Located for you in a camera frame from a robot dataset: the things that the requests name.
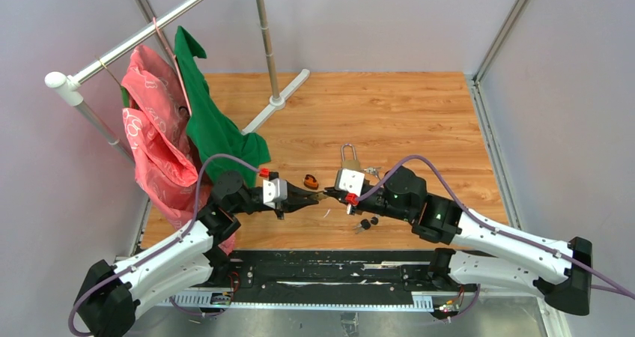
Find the small brass padlock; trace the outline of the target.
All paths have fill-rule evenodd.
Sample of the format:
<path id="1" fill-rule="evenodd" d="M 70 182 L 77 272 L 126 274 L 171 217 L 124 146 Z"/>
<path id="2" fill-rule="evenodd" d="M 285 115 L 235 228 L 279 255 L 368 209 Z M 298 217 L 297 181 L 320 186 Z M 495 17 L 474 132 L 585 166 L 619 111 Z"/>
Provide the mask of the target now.
<path id="1" fill-rule="evenodd" d="M 315 194 L 315 200 L 316 201 L 322 201 L 324 199 L 328 198 L 328 195 L 325 195 L 324 192 L 317 192 Z"/>

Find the orange black Opel padlock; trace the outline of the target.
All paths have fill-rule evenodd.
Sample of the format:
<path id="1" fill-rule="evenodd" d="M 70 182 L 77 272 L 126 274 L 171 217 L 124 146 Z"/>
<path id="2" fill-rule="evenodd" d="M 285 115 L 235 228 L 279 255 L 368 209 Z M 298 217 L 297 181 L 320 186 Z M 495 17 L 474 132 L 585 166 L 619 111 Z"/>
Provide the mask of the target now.
<path id="1" fill-rule="evenodd" d="M 317 180 L 317 178 L 312 175 L 312 174 L 306 174 L 304 179 L 303 179 L 303 185 L 307 188 L 307 189 L 311 189 L 311 190 L 318 190 L 320 184 Z"/>

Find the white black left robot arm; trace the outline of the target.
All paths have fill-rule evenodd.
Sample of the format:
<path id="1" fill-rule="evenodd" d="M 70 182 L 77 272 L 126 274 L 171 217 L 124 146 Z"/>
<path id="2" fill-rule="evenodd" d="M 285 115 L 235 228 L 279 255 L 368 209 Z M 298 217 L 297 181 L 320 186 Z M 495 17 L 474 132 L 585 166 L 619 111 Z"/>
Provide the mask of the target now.
<path id="1" fill-rule="evenodd" d="M 138 318 L 182 290 L 228 281 L 229 257 L 221 243 L 240 227 L 238 213 L 272 211 L 279 219 L 318 204 L 315 191 L 296 187 L 273 172 L 261 187 L 249 188 L 237 171 L 222 173 L 194 220 L 157 245 L 125 260 L 94 263 L 86 273 L 69 317 L 80 317 L 87 336 L 124 336 Z"/>

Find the large brass padlock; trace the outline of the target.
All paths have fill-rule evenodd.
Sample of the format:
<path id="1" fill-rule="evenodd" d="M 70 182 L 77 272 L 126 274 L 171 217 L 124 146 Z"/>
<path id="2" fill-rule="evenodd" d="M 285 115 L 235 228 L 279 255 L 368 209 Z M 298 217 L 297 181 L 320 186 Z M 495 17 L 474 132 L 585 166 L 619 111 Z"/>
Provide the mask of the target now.
<path id="1" fill-rule="evenodd" d="M 341 167 L 353 171 L 362 171 L 356 148 L 352 144 L 347 143 L 341 146 Z"/>

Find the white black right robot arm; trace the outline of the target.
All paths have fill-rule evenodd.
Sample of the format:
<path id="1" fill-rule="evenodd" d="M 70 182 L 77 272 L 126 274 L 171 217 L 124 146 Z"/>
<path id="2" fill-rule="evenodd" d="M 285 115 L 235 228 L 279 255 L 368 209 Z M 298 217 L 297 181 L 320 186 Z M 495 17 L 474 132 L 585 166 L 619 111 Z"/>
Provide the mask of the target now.
<path id="1" fill-rule="evenodd" d="M 425 179 L 403 166 L 371 185 L 360 171 L 341 169 L 326 195 L 347 213 L 373 213 L 408 222 L 413 234 L 441 243 L 428 267 L 437 290 L 483 284 L 542 298 L 570 315 L 590 313 L 592 243 L 552 240 L 495 222 L 455 200 L 427 191 Z"/>

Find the black-headed key bunch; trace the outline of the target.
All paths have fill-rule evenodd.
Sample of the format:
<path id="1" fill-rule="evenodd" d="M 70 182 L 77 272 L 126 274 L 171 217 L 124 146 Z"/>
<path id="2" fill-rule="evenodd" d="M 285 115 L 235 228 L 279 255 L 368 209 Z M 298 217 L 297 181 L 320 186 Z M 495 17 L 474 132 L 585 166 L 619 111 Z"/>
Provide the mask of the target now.
<path id="1" fill-rule="evenodd" d="M 360 221 L 360 223 L 356 227 L 353 228 L 353 230 L 355 234 L 359 234 L 377 225 L 378 222 L 379 222 L 379 219 L 376 216 L 373 216 L 370 219 L 363 219 Z"/>

